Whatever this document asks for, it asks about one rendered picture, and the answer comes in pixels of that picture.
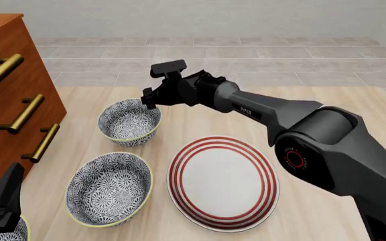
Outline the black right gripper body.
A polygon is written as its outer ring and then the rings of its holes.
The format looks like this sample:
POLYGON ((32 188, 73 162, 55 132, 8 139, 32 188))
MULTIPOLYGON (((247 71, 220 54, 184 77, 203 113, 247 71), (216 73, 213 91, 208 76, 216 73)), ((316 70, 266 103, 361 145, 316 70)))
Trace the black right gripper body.
POLYGON ((182 103, 182 98, 178 92, 179 80, 164 79, 162 84, 151 93, 153 104, 163 106, 174 106, 182 103))

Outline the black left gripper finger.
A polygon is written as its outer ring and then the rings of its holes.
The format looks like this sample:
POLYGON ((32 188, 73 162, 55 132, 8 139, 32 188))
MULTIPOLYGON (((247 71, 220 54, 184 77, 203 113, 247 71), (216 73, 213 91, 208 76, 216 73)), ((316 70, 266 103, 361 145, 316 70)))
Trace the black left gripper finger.
POLYGON ((25 169, 18 162, 9 166, 0 179, 0 215, 21 214, 20 191, 25 169))

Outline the black patterned bowl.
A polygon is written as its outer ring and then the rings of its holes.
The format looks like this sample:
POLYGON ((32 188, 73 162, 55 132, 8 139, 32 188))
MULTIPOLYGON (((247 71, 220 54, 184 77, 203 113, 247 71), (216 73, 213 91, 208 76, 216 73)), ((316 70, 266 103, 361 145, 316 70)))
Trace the black patterned bowl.
POLYGON ((100 113, 97 126, 110 142, 122 147, 146 144, 162 120, 159 108, 149 109, 138 98, 120 100, 100 113))
POLYGON ((153 173, 140 156, 129 152, 103 154, 72 176, 65 192, 69 216, 89 228, 110 228, 130 221, 145 205, 153 173))
POLYGON ((23 214, 20 216, 18 225, 13 232, 0 234, 0 241, 31 241, 29 223, 23 214))

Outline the small flat plate on stalk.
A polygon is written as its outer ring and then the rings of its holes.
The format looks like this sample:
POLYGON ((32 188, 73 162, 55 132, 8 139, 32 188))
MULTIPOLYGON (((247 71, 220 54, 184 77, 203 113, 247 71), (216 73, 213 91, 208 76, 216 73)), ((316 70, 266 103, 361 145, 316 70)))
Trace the small flat plate on stalk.
POLYGON ((181 78, 181 72, 187 68, 184 60, 175 60, 151 65, 150 76, 152 78, 181 78))

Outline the white plate with red rings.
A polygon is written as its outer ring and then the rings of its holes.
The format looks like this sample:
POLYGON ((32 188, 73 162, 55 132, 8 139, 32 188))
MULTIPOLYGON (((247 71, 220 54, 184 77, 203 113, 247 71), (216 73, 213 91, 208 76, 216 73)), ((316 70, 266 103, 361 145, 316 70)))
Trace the white plate with red rings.
POLYGON ((258 226, 279 198, 278 176, 267 157, 228 136, 206 136, 185 144, 168 166, 167 187, 186 218, 216 232, 258 226))

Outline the wooden cabinet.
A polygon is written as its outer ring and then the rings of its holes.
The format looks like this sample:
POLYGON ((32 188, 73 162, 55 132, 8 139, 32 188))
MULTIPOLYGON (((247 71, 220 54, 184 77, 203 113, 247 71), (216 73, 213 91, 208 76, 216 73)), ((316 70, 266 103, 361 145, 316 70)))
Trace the wooden cabinet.
POLYGON ((36 164, 21 159, 32 154, 44 138, 41 128, 60 124, 66 109, 44 66, 20 13, 0 13, 0 58, 13 54, 23 63, 0 82, 0 124, 10 124, 27 106, 21 100, 42 94, 45 100, 18 134, 0 130, 0 178, 12 163, 20 163, 25 172, 36 164))

